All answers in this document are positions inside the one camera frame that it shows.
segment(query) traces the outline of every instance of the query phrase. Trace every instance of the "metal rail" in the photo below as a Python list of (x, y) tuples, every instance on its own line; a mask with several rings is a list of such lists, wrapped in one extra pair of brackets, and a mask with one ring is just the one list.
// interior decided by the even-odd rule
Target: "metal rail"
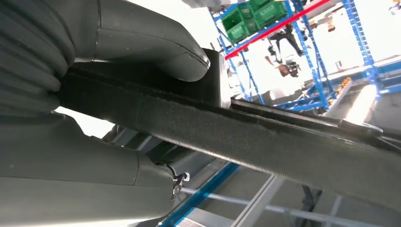
[[(181, 191), (184, 193), (187, 193), (187, 194), (195, 194), (197, 192), (197, 190), (188, 189), (188, 188), (182, 188)], [(225, 202), (231, 202), (231, 203), (235, 203), (235, 204), (241, 204), (241, 205), (248, 205), (250, 203), (250, 201), (247, 201), (247, 200), (242, 200), (242, 199), (238, 199), (238, 198), (228, 197), (228, 196), (224, 196), (224, 195), (217, 195), (217, 194), (212, 194), (212, 193), (208, 195), (208, 198), (225, 201)], [(368, 224), (368, 223), (364, 223), (364, 222), (360, 222), (360, 221), (354, 221), (354, 220), (334, 217), (331, 215), (312, 213), (312, 212), (285, 208), (285, 207), (280, 207), (280, 206), (266, 205), (264, 209), (268, 210), (268, 211), (276, 212), (276, 213), (281, 213), (281, 214), (287, 213), (293, 217), (304, 218), (307, 220), (312, 220), (312, 221), (317, 221), (317, 222), (330, 222), (332, 224), (341, 225), (344, 227), (381, 227), (381, 226), (372, 225), (372, 224)]]

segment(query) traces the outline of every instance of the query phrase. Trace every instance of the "black plastic part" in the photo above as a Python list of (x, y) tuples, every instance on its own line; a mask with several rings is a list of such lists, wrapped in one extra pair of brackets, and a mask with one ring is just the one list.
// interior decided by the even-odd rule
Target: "black plastic part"
[(339, 127), (352, 131), (353, 133), (360, 134), (362, 136), (367, 136), (367, 137), (383, 136), (383, 130), (379, 127), (364, 122), (352, 122), (346, 118), (340, 121)]
[[(209, 58), (218, 62), (220, 58), (218, 52), (208, 49), (204, 49), (204, 51)], [(155, 68), (152, 64), (111, 64), (104, 62), (75, 63), (69, 69), (63, 83), (65, 86), (69, 86), (68, 77), (70, 75), (87, 75), (89, 77), (93, 76), (93, 79), (99, 77), (99, 80), (104, 80), (105, 83), (114, 85), (117, 85), (116, 83), (118, 83), (118, 81), (123, 81), (123, 84), (121, 84), (123, 89), (140, 84), (144, 87), (151, 87), (155, 92), (196, 100), (212, 106), (221, 106), (224, 100), (222, 99), (220, 77), (224, 75), (227, 76), (224, 71), (224, 65), (214, 65), (201, 80), (187, 83), (167, 77), (163, 71)], [(69, 97), (69, 95), (74, 94), (66, 94), (65, 91), (66, 90), (61, 90), (59, 97), (61, 101), (64, 102), (63, 105), (68, 105), (66, 102), (72, 101), (77, 97)], [(97, 93), (85, 95), (98, 96)], [(119, 97), (117, 96), (108, 96), (107, 99), (115, 100), (116, 104), (119, 103)]]

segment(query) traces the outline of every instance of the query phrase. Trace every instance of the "blue metal bar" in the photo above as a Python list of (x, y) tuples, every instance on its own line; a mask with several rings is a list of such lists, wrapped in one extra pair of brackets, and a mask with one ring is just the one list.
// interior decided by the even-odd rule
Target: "blue metal bar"
[(230, 42), (230, 40), (228, 39), (227, 35), (224, 34), (224, 33), (220, 30), (220, 28), (218, 28), (217, 26), (216, 26), (216, 28), (217, 28), (218, 33), (220, 34), (220, 36), (223, 36), (224, 38), (226, 38), (226, 39)]
[[(304, 7), (302, 6), (302, 3), (301, 3), (300, 0), (293, 0), (293, 3), (294, 3), (295, 9), (298, 12), (304, 11)], [(329, 74), (327, 73), (326, 66), (324, 65), (324, 62), (323, 62), (323, 59), (322, 59), (322, 57), (320, 55), (319, 49), (317, 48), (316, 40), (314, 39), (313, 30), (312, 30), (312, 27), (309, 24), (308, 17), (307, 16), (302, 16), (302, 20), (304, 21), (306, 29), (309, 32), (308, 36), (311, 39), (312, 44), (314, 46), (314, 50), (316, 52), (316, 59), (318, 61), (318, 69), (322, 70), (323, 76), (327, 79), (325, 84), (326, 84), (327, 88), (329, 89), (329, 91), (332, 93), (334, 91), (334, 87), (333, 87), (333, 85), (331, 84), (331, 82), (330, 82), (330, 80), (328, 78)]]
[(305, 111), (305, 110), (311, 110), (311, 109), (315, 109), (317, 107), (322, 107), (323, 103), (322, 102), (317, 102), (317, 103), (313, 103), (310, 105), (301, 105), (295, 108), (289, 108), (289, 110), (292, 111)]
[(180, 208), (173, 211), (162, 223), (161, 227), (171, 227), (178, 225), (193, 209), (199, 206), (210, 193), (216, 190), (237, 168), (239, 165), (229, 163), (220, 170), (209, 182), (201, 187), (191, 196)]
[(400, 91), (401, 91), (401, 85), (396, 85), (396, 86), (388, 87), (384, 90), (381, 90), (380, 94), (384, 95), (384, 94), (395, 93), (395, 92), (400, 92)]
[(344, 5), (344, 8), (346, 9), (349, 21), (352, 26), (352, 30), (354, 31), (355, 38), (357, 39), (359, 49), (362, 53), (365, 65), (369, 65), (371, 67), (371, 69), (366, 70), (367, 77), (371, 84), (377, 86), (378, 72), (376, 67), (374, 66), (375, 61), (373, 60), (372, 54), (369, 50), (369, 46), (367, 44), (365, 33), (363, 31), (355, 3), (353, 0), (342, 0), (342, 3)]
[[(288, 1), (284, 1), (284, 5), (286, 6), (288, 15), (289, 16), (293, 16), (294, 13), (292, 12), (290, 3)], [(322, 101), (323, 107), (326, 110), (329, 110), (329, 103), (326, 100), (326, 96), (324, 96), (322, 82), (321, 82), (320, 77), (319, 77), (319, 72), (318, 72), (319, 68), (315, 67), (313, 65), (313, 63), (312, 63), (312, 60), (311, 60), (311, 58), (310, 58), (310, 56), (308, 54), (308, 48), (307, 48), (307, 46), (306, 46), (306, 44), (304, 42), (304, 38), (302, 36), (301, 30), (299, 29), (299, 26), (298, 26), (297, 22), (293, 23), (293, 27), (294, 27), (294, 29), (296, 31), (296, 34), (298, 35), (299, 41), (300, 41), (302, 49), (304, 51), (304, 55), (305, 55), (305, 57), (306, 57), (306, 59), (308, 61), (308, 65), (312, 70), (312, 77), (314, 79), (315, 86), (316, 86), (316, 88), (317, 88), (317, 90), (319, 92), (319, 95), (321, 97), (321, 101)]]
[[(279, 24), (279, 23), (281, 23), (281, 22), (283, 22), (283, 21), (285, 21), (285, 20), (287, 20), (287, 19), (289, 19), (289, 18), (290, 18), (290, 17), (287, 16), (287, 17), (285, 17), (285, 18), (279, 20), (277, 24)], [(254, 37), (257, 37), (258, 35), (263, 34), (263, 33), (267, 32), (267, 31), (271, 30), (275, 25), (276, 25), (276, 24), (273, 24), (273, 25), (271, 25), (271, 26), (269, 26), (269, 27), (267, 27), (267, 28), (265, 28), (265, 29), (263, 29), (263, 30), (261, 30), (261, 31), (259, 31), (259, 32), (257, 32), (257, 33), (255, 33), (255, 34), (253, 34), (250, 38), (248, 38), (248, 39), (246, 39), (246, 40), (244, 40), (244, 41), (242, 41), (242, 42), (237, 43), (236, 46), (230, 48), (230, 49), (227, 51), (227, 55), (230, 54), (230, 53), (232, 53), (232, 52), (234, 52), (236, 49), (239, 49), (239, 48), (241, 48), (241, 47), (243, 47), (243, 46), (245, 46), (245, 45), (248, 45), (249, 43), (253, 42), (253, 38), (254, 38)]]
[(243, 61), (244, 61), (245, 67), (246, 67), (246, 69), (248, 70), (249, 79), (252, 81), (253, 86), (255, 86), (256, 94), (257, 94), (258, 97), (259, 97), (259, 102), (260, 102), (262, 105), (265, 105), (265, 102), (264, 102), (264, 99), (263, 99), (262, 95), (259, 94), (258, 86), (256, 85), (255, 80), (253, 79), (251, 70), (249, 69), (248, 62), (246, 61), (246, 58), (245, 58), (245, 56), (244, 56), (244, 53), (241, 51), (240, 54), (241, 54), (241, 57), (242, 57), (242, 59), (243, 59)]
[(392, 77), (392, 78), (387, 78), (387, 79), (382, 79), (380, 81), (381, 85), (383, 87), (390, 87), (390, 86), (394, 86), (396, 84), (401, 84), (401, 76), (396, 76), (396, 77)]

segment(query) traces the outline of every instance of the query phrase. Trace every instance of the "metal frame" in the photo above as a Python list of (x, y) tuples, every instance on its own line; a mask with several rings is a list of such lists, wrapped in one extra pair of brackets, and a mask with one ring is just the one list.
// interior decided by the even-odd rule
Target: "metal frame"
[[(187, 193), (187, 194), (195, 194), (197, 192), (197, 190), (188, 189), (188, 188), (182, 188), (181, 191), (184, 193)], [(231, 202), (231, 203), (235, 203), (235, 204), (242, 204), (242, 205), (250, 204), (250, 201), (247, 201), (247, 200), (242, 200), (242, 199), (238, 199), (238, 198), (217, 195), (217, 194), (212, 194), (212, 193), (208, 195), (208, 198), (225, 201), (225, 202)], [(339, 206), (340, 206), (340, 203), (337, 202), (337, 200), (336, 200), (333, 205), (332, 211), (338, 209)], [(360, 221), (338, 218), (338, 217), (335, 217), (334, 215), (332, 215), (333, 212), (331, 212), (330, 215), (324, 215), (324, 214), (312, 213), (312, 212), (285, 208), (285, 207), (280, 207), (280, 206), (273, 206), (273, 205), (266, 205), (264, 207), (264, 209), (268, 210), (268, 211), (276, 212), (276, 213), (281, 213), (287, 217), (289, 216), (289, 217), (303, 218), (303, 219), (307, 219), (307, 220), (311, 220), (311, 221), (331, 223), (331, 224), (340, 225), (340, 226), (344, 226), (344, 227), (381, 227), (381, 226), (372, 225), (372, 224), (368, 224), (368, 223), (364, 223), (364, 222), (360, 222)]]
[[(219, 41), (221, 42), (221, 46), (223, 48), (224, 53), (226, 54), (226, 59), (230, 62), (230, 65), (231, 65), (231, 67), (232, 67), (232, 69), (234, 70), (235, 73), (236, 73), (236, 68), (233, 65), (232, 61), (231, 61), (231, 57), (232, 57), (234, 52), (238, 52), (238, 50), (241, 50), (243, 47), (246, 47), (249, 44), (261, 39), (262, 37), (265, 37), (265, 36), (273, 33), (274, 31), (278, 30), (279, 28), (283, 27), (284, 25), (293, 22), (293, 26), (294, 26), (294, 29), (295, 29), (297, 35), (298, 35), (299, 41), (301, 43), (301, 46), (302, 46), (302, 49), (303, 49), (303, 52), (304, 52), (304, 55), (306, 56), (306, 59), (307, 59), (308, 64), (309, 64), (309, 67), (312, 70), (312, 76), (313, 76), (313, 79), (315, 81), (314, 88), (315, 88), (315, 90), (318, 91), (319, 95), (313, 96), (311, 99), (308, 99), (307, 102), (305, 100), (301, 99), (301, 100), (296, 100), (296, 101), (292, 101), (292, 102), (289, 102), (289, 103), (285, 103), (285, 104), (282, 104), (282, 105), (277, 105), (277, 107), (281, 107), (281, 108), (285, 108), (285, 109), (291, 109), (291, 110), (294, 110), (294, 111), (305, 111), (305, 110), (310, 110), (310, 109), (315, 109), (315, 108), (318, 108), (318, 107), (322, 107), (327, 111), (330, 108), (328, 100), (329, 99), (336, 99), (336, 93), (334, 92), (334, 87), (332, 86), (331, 82), (328, 80), (327, 70), (326, 70), (325, 65), (324, 65), (324, 63), (322, 61), (322, 58), (320, 56), (319, 50), (317, 48), (316, 41), (315, 41), (315, 39), (313, 37), (312, 28), (310, 27), (308, 19), (307, 19), (307, 16), (305, 15), (306, 12), (308, 12), (308, 10), (315, 9), (315, 8), (323, 5), (326, 2), (327, 1), (322, 0), (321, 2), (319, 2), (316, 5), (314, 5), (313, 7), (310, 7), (309, 9), (304, 10), (304, 8), (303, 8), (303, 6), (302, 6), (302, 4), (301, 4), (301, 2), (299, 0), (293, 0), (294, 7), (299, 12), (298, 14), (294, 14), (294, 12), (292, 11), (292, 8), (291, 8), (291, 5), (290, 5), (289, 1), (284, 1), (285, 7), (286, 7), (287, 12), (288, 12), (288, 16), (287, 17), (281, 19), (277, 24), (271, 25), (271, 26), (263, 29), (262, 31), (255, 33), (254, 35), (252, 35), (251, 37), (245, 39), (244, 41), (241, 41), (241, 42), (236, 43), (236, 44), (231, 44), (232, 48), (230, 48), (230, 49), (227, 49), (227, 47), (225, 46), (223, 37), (225, 39), (227, 39), (227, 41), (229, 41), (229, 39), (217, 27), (216, 23), (225, 14), (229, 13), (230, 11), (232, 11), (236, 6), (240, 5), (241, 3), (234, 4), (233, 6), (229, 7), (226, 11), (224, 11), (223, 14), (221, 14), (221, 15), (219, 15), (217, 17), (213, 17), (212, 13), (210, 13), (210, 14), (211, 14), (211, 16), (213, 18), (213, 21), (215, 23), (215, 26), (216, 26), (216, 28), (218, 30)], [(314, 46), (314, 49), (315, 49), (315, 54), (316, 54), (316, 59), (317, 59), (317, 63), (316, 64), (312, 63), (312, 60), (311, 60), (311, 58), (309, 56), (309, 53), (308, 53), (308, 49), (307, 49), (306, 44), (305, 44), (305, 42), (303, 40), (303, 36), (302, 36), (301, 31), (299, 29), (299, 26), (298, 26), (298, 24), (296, 22), (296, 20), (299, 19), (299, 18), (301, 18), (303, 20), (303, 22), (305, 23), (305, 26), (306, 26), (306, 28), (307, 28), (307, 30), (309, 32), (309, 34), (308, 34), (309, 38), (311, 39), (311, 41), (313, 43), (313, 46)], [(241, 55), (241, 57), (242, 57), (242, 59), (244, 61), (244, 64), (245, 64), (245, 66), (246, 66), (246, 68), (248, 70), (250, 82), (252, 82), (254, 87), (255, 87), (256, 93), (257, 93), (258, 98), (260, 100), (260, 103), (262, 105), (264, 105), (265, 102), (263, 100), (263, 97), (259, 94), (258, 86), (257, 86), (257, 84), (255, 83), (255, 81), (253, 79), (252, 72), (251, 72), (251, 70), (250, 70), (250, 68), (248, 66), (247, 60), (246, 60), (246, 58), (245, 58), (245, 56), (244, 56), (242, 51), (239, 51), (238, 53)], [(322, 77), (324, 77), (326, 79), (325, 82), (322, 82), (321, 74), (323, 75)], [(245, 89), (244, 89), (244, 87), (243, 87), (243, 85), (241, 83), (241, 80), (239, 80), (239, 81), (240, 81), (241, 90), (245, 94), (245, 99), (247, 101), (252, 101), (251, 100), (252, 94), (250, 93), (249, 97), (248, 97), (248, 94), (245, 93)], [(315, 90), (311, 89), (308, 92), (308, 95), (309, 96), (312, 95), (312, 93)]]
[(270, 203), (276, 192), (280, 189), (284, 179), (276, 175), (271, 175), (256, 195), (248, 203), (245, 209), (237, 217), (231, 227), (253, 226), (259, 216), (265, 210), (265, 206)]
[[(370, 84), (373, 84), (378, 87), (377, 89), (377, 96), (383, 94), (389, 94), (394, 92), (401, 91), (401, 81), (398, 78), (391, 78), (386, 80), (380, 80), (379, 74), (383, 71), (389, 71), (388, 69), (381, 69), (386, 67), (376, 67), (375, 61), (372, 57), (372, 54), (369, 49), (368, 42), (366, 40), (365, 32), (362, 28), (362, 24), (359, 18), (359, 14), (357, 8), (355, 6), (354, 0), (342, 0), (344, 8), (346, 9), (349, 21), (352, 26), (352, 30), (354, 32), (355, 38), (358, 42), (359, 49), (361, 51), (364, 65), (368, 68), (363, 72), (363, 77), (368, 78)], [(401, 65), (399, 62), (391, 64), (393, 70), (401, 69)]]

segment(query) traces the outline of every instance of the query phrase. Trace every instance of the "green plastic bin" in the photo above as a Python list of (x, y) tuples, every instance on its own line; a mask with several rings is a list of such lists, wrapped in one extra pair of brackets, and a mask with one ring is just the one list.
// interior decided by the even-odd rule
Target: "green plastic bin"
[(241, 12), (243, 19), (253, 19), (253, 10), (250, 5), (239, 5), (237, 8)]
[(253, 11), (248, 4), (237, 6), (235, 9), (225, 15), (221, 21), (223, 22), (223, 26), (226, 31), (228, 31), (246, 19), (253, 19)]
[(260, 7), (262, 7), (264, 4), (267, 4), (273, 0), (249, 0), (248, 4), (251, 7), (252, 10), (258, 10)]
[(260, 9), (255, 11), (255, 21), (259, 28), (274, 24), (276, 20), (280, 20), (287, 15), (283, 3), (272, 1), (263, 5)]
[(244, 40), (246, 37), (257, 32), (259, 29), (257, 27), (256, 21), (253, 19), (244, 20), (227, 30), (227, 36), (231, 43), (237, 43)]

